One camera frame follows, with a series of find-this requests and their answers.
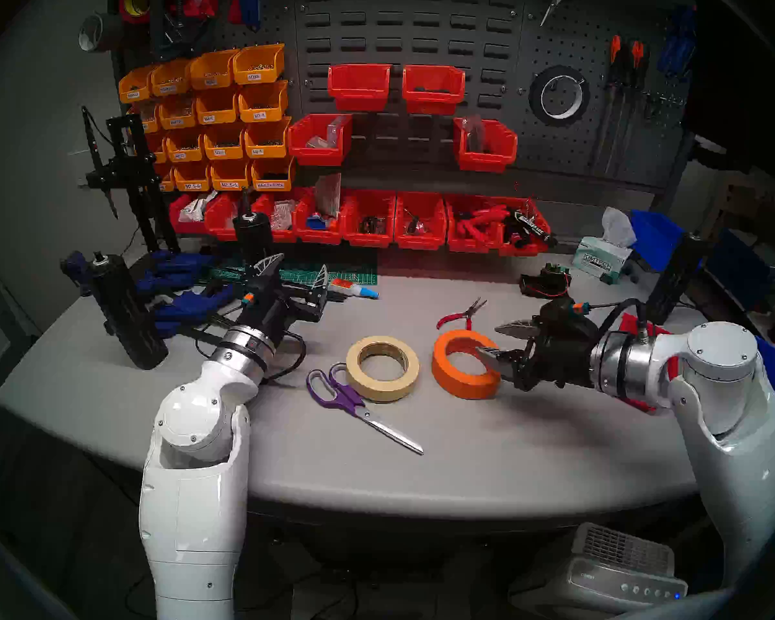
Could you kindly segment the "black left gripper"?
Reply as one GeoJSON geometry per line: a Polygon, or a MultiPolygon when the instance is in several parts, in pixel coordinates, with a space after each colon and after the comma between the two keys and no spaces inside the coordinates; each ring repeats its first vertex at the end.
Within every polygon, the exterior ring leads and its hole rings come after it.
{"type": "Polygon", "coordinates": [[[323,264],[312,285],[290,284],[278,278],[284,254],[272,254],[245,268],[240,325],[261,332],[268,340],[281,340],[295,322],[317,323],[326,306],[329,270],[323,264]]]}

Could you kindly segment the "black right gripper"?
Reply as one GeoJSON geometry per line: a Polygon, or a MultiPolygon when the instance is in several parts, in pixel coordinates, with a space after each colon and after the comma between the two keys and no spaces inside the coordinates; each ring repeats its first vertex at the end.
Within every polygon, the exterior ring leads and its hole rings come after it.
{"type": "Polygon", "coordinates": [[[535,320],[514,320],[496,326],[494,331],[527,342],[525,350],[477,348],[477,357],[488,370],[513,374],[516,388],[530,391],[541,382],[559,388],[566,384],[594,388],[590,360],[600,338],[597,325],[540,325],[535,320]]]}

